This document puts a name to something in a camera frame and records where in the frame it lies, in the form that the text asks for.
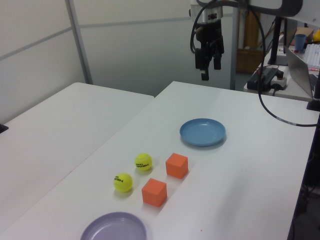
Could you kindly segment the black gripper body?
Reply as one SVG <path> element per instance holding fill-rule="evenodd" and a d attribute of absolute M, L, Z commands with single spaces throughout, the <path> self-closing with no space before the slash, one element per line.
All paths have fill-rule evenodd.
<path fill-rule="evenodd" d="M 197 23 L 195 27 L 196 40 L 200 47 L 210 49 L 224 49 L 221 21 L 211 23 Z"/>

